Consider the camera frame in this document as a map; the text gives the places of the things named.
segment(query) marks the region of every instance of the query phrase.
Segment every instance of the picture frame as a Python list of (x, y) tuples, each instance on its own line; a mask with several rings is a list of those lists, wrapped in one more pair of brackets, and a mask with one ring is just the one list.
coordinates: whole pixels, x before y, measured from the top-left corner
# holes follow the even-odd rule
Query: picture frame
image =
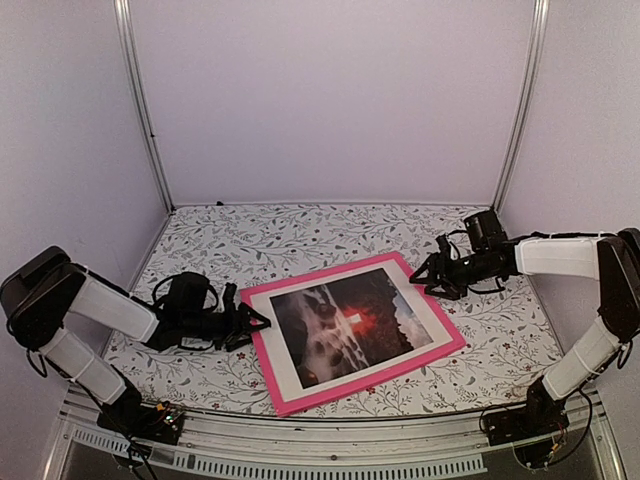
[(276, 414), (379, 385), (466, 345), (437, 301), (409, 283), (397, 252), (251, 287), (272, 320), (253, 334)]

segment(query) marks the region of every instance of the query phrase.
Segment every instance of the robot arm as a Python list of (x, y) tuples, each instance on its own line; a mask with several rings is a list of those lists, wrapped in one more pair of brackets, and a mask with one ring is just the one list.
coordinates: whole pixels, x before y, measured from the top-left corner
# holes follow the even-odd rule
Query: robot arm
[[(468, 290), (504, 290), (500, 280), (511, 275), (571, 275), (600, 282), (598, 317), (585, 335), (527, 391), (522, 409), (484, 417), (492, 444), (516, 441), (567, 425), (567, 397), (602, 373), (640, 327), (640, 231), (617, 235), (534, 233), (508, 239), (492, 210), (465, 219), (473, 253), (452, 258), (449, 235), (437, 238), (440, 252), (429, 255), (411, 281), (425, 285), (428, 295), (458, 300)], [(477, 291), (471, 285), (495, 278), (497, 288)]]
[[(67, 315), (78, 314), (163, 351), (181, 346), (185, 338), (233, 350), (249, 343), (252, 332), (270, 326), (248, 305), (236, 308), (233, 284), (227, 284), (223, 295), (224, 311), (216, 312), (217, 295), (206, 277), (186, 272), (168, 280), (168, 294), (149, 305), (51, 247), (2, 284), (0, 304), (9, 333), (28, 354), (39, 352), (102, 404), (99, 425), (175, 443), (181, 428), (179, 409), (168, 402), (156, 408), (142, 406), (133, 384), (64, 327)], [(216, 305), (205, 308), (208, 292), (215, 295)]]

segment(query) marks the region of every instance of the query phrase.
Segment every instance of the floral patterned mat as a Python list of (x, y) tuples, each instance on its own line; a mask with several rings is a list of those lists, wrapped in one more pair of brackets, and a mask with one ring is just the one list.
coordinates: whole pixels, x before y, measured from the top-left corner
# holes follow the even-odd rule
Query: floral patterned mat
[[(221, 291), (227, 281), (243, 288), (391, 251), (417, 267), (437, 250), (437, 235), (462, 228), (462, 219), (478, 210), (412, 205), (183, 207), (172, 216), (135, 294), (150, 300), (159, 280), (184, 270), (203, 273)], [(500, 294), (440, 302), (467, 339), (466, 348), (299, 415), (424, 415), (523, 399), (527, 385), (561, 354), (528, 282), (516, 277), (506, 286)], [(148, 399), (275, 415), (251, 345), (232, 353), (158, 353), (116, 332), (105, 358)]]

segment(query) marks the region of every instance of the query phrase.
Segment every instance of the lavender wall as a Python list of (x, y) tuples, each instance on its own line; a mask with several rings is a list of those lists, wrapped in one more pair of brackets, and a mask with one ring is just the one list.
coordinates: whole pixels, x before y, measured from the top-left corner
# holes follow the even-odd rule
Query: lavender wall
[[(112, 2), (0, 2), (0, 45), (0, 279), (58, 244), (126, 285), (163, 211)], [(72, 328), (93, 346), (107, 334)], [(0, 371), (0, 478), (35, 479), (66, 387), (38, 377), (4, 328)]]
[[(511, 234), (640, 227), (640, 3), (553, 2), (503, 211)], [(596, 282), (536, 284), (565, 348), (596, 316)], [(640, 478), (640, 355), (598, 380), (629, 478)]]
[(178, 204), (491, 202), (530, 0), (139, 0)]

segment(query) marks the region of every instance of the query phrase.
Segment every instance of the black wire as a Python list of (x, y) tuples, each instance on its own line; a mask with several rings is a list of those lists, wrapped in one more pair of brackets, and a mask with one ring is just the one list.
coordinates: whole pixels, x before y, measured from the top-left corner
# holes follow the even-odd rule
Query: black wire
[(519, 237), (518, 239), (525, 239), (531, 237), (538, 238), (577, 238), (577, 237), (615, 237), (614, 233), (584, 233), (584, 232), (565, 232), (565, 233), (542, 233), (542, 232), (533, 232), (531, 235), (526, 235), (524, 237)]
[(458, 246), (457, 246), (455, 243), (453, 243), (453, 242), (449, 242), (449, 245), (451, 245), (451, 246), (453, 247), (453, 249), (456, 251), (456, 254), (458, 254), (458, 258), (461, 258), (461, 257), (462, 257), (462, 255), (460, 255), (460, 250), (458, 250)]
[[(133, 459), (133, 448), (131, 447), (127, 449), (128, 450), (127, 455), (131, 463), (136, 463), (136, 461)], [(151, 465), (149, 465), (149, 462), (147, 461), (147, 458), (144, 456), (144, 453), (138, 450), (137, 447), (136, 447), (136, 453), (142, 458), (142, 461), (144, 462), (144, 466), (147, 468), (147, 470), (149, 470), (149, 473), (151, 474), (151, 477), (153, 478), (153, 480), (158, 480), (156, 473), (151, 468)], [(138, 480), (147, 480), (142, 475), (140, 475), (140, 473), (136, 470), (136, 468), (137, 467), (132, 467), (129, 470), (131, 473), (133, 473), (133, 476), (136, 477)]]
[(484, 428), (482, 428), (482, 419), (484, 418), (484, 414), (487, 413), (489, 410), (497, 410), (499, 408), (504, 408), (507, 412), (511, 411), (504, 405), (489, 405), (488, 407), (485, 407), (484, 409), (482, 409), (482, 412), (480, 413), (480, 417), (478, 417), (478, 427), (480, 428), (480, 431), (485, 435), (487, 435), (489, 432), (487, 432)]
[[(160, 287), (162, 287), (167, 282), (170, 282), (171, 280), (174, 280), (175, 278), (179, 277), (180, 275), (182, 275), (182, 273), (178, 273), (176, 275), (171, 275), (170, 277), (167, 277), (167, 278), (159, 281), (158, 283), (156, 283), (156, 286), (153, 287), (153, 291), (151, 292), (151, 298), (153, 299), (153, 306), (155, 308), (159, 308), (160, 306), (162, 306), (162, 304), (165, 301), (165, 297), (166, 297), (166, 295), (164, 295), (164, 296), (158, 298), (158, 290), (160, 289)], [(220, 298), (218, 297), (218, 292), (216, 292), (216, 289), (213, 288), (213, 286), (209, 285), (207, 287), (207, 290), (213, 295), (213, 298), (215, 298), (216, 301), (212, 306), (204, 308), (204, 309), (202, 309), (202, 311), (203, 312), (212, 312), (216, 308), (218, 308), (218, 305), (220, 305)]]
[(627, 343), (626, 349), (624, 350), (620, 349), (620, 352), (618, 353), (618, 361), (616, 362), (618, 366), (618, 370), (622, 370), (624, 366), (627, 364), (627, 361), (631, 356), (631, 351), (633, 350), (633, 339), (636, 338), (638, 335), (640, 335), (640, 330), (638, 330), (636, 333), (634, 333), (631, 336), (631, 339), (629, 339), (629, 342)]
[(475, 293), (476, 295), (488, 295), (491, 293), (504, 292), (506, 288), (504, 288), (503, 285), (500, 285), (500, 280), (498, 279), (498, 277), (495, 278), (495, 281), (496, 281), (496, 288), (494, 288), (493, 290), (476, 290), (475, 288), (472, 288), (470, 286), (467, 286), (467, 288), (473, 293)]
[(153, 292), (151, 292), (151, 298), (153, 298), (154, 304), (158, 302), (158, 290), (160, 289), (160, 287), (165, 283), (170, 282), (171, 280), (176, 278), (178, 275), (180, 274), (178, 273), (177, 275), (171, 275), (170, 277), (167, 277), (164, 280), (160, 280), (158, 283), (156, 283), (156, 286), (153, 287)]
[(559, 458), (556, 461), (551, 461), (549, 464), (547, 464), (547, 467), (552, 467), (552, 466), (557, 465), (557, 464), (559, 464), (561, 462), (564, 462), (567, 458), (569, 458), (571, 455), (573, 455), (578, 450), (578, 448), (580, 448), (580, 445), (582, 445), (582, 443), (584, 442), (585, 438), (587, 438), (587, 435), (589, 434), (589, 430), (591, 429), (591, 420), (593, 419), (593, 402), (589, 398), (589, 395), (587, 395), (586, 393), (584, 393), (582, 391), (582, 388), (580, 390), (578, 390), (578, 393), (580, 395), (582, 395), (582, 397), (589, 404), (589, 420), (587, 420), (587, 426), (584, 427), (584, 432), (582, 432), (582, 436), (580, 437), (580, 440), (578, 440), (578, 443), (576, 443), (574, 445), (574, 447), (569, 451), (569, 453), (567, 453), (564, 457)]
[(47, 366), (44, 363), (44, 359), (42, 358), (42, 354), (38, 352), (38, 358), (40, 358), (40, 368), (38, 368), (36, 366), (35, 363), (33, 363), (33, 358), (31, 358), (31, 350), (27, 349), (27, 361), (29, 362), (29, 365), (31, 365), (31, 368), (33, 368), (38, 375), (40, 375), (42, 378), (47, 378), (49, 376), (49, 374), (47, 373)]

